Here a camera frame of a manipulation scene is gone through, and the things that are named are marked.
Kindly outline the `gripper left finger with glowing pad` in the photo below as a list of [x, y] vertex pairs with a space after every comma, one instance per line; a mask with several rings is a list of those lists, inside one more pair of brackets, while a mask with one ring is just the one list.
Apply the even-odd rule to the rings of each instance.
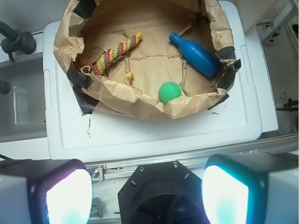
[[0, 162], [2, 224], [86, 224], [92, 199], [91, 176], [80, 160]]

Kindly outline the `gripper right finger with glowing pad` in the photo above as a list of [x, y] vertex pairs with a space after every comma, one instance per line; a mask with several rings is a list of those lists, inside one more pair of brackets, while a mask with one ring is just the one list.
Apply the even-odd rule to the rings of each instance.
[[214, 154], [206, 162], [201, 190], [212, 224], [297, 224], [299, 157]]

